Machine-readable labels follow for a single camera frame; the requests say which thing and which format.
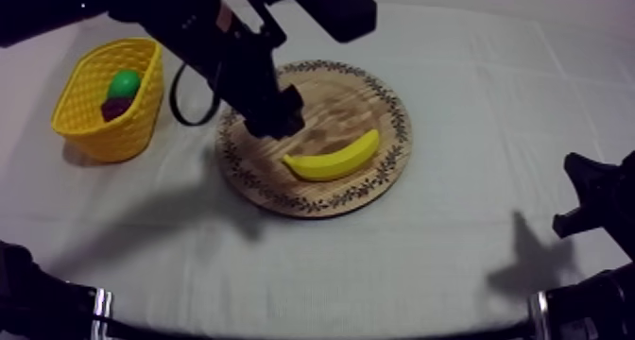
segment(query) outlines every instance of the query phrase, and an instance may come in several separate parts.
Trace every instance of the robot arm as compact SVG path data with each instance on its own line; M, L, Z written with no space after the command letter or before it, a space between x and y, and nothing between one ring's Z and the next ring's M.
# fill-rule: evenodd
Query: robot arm
M286 36L266 9L281 0L249 0L263 19L252 32L222 0L0 0L0 46L108 12L140 24L204 76L245 117L251 134L281 139L303 128L295 87L280 92L271 53ZM341 43L371 32L372 0L296 0Z

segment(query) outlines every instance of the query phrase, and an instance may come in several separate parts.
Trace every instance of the white tablecloth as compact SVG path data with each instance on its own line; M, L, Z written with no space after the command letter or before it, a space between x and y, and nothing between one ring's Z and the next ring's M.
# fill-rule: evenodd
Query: white tablecloth
M619 162L635 148L632 42L383 5L376 32L342 45L295 5L273 12L289 37L277 63L346 61L403 100L413 152L387 194L317 222L260 211L219 175L215 124L181 127L166 102L141 156L86 165L50 128L58 95L86 51L145 35L98 20L82 27L46 78L9 157L0 238L28 247L60 278L112 290L117 318L285 337L431 334L514 321L531 293L626 262L602 230L560 241L551 218L576 206L562 169L567 153ZM179 61L166 52L164 63L169 83ZM205 110L210 97L186 73L180 100L189 113Z

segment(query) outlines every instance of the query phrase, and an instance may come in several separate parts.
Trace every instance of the wooden plate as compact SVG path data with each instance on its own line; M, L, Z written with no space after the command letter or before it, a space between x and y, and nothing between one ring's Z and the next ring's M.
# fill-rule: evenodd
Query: wooden plate
M382 81L348 64L315 60L278 69L281 87L294 84L303 100L305 128L276 141L252 137L235 110L220 120L216 152L225 177L253 203L302 218L339 215L363 207L399 177L412 145L410 119L401 101ZM298 179L282 162L284 154L337 151L377 128L379 150L363 169L328 182Z

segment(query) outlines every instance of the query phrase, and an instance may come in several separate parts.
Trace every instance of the green toy fruit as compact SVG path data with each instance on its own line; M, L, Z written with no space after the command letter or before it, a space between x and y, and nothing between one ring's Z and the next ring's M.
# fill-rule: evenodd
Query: green toy fruit
M141 86L141 78L134 70L120 70L112 79L108 98L134 97Z

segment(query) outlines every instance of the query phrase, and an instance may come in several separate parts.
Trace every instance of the plastic basket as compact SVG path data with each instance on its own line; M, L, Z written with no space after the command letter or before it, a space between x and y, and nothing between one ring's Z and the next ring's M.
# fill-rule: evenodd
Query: plastic basket
M142 78L134 101L105 122L101 105L112 78L122 69ZM61 94L51 127L100 162L120 162L140 154L152 137L163 97L161 46L147 38L128 38L97 47L77 64Z

